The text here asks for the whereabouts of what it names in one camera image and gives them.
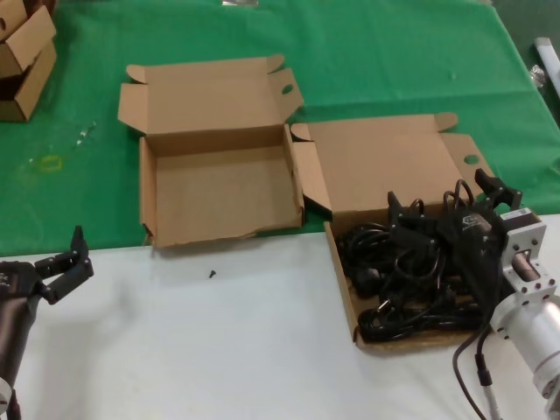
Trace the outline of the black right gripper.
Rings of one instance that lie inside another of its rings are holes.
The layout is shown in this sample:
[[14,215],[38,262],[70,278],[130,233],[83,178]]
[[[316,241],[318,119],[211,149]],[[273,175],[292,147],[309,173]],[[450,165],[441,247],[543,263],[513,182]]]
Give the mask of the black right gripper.
[[474,207],[444,213],[438,222],[425,215],[422,199],[403,207],[395,193],[388,192],[389,237],[405,248],[435,248],[436,229],[451,265],[480,309],[493,310],[500,302],[503,284],[503,239],[492,225],[495,217],[490,211],[500,204],[511,211],[520,209],[522,192],[489,176],[482,168],[475,171],[474,180],[484,199]]

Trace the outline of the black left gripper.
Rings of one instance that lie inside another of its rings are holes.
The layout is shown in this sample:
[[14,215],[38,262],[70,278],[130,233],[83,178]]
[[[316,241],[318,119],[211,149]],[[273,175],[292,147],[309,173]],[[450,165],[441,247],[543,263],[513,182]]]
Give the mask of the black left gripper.
[[83,229],[76,226],[70,250],[32,265],[1,263],[1,378],[14,382],[37,316],[40,297],[50,305],[94,275]]

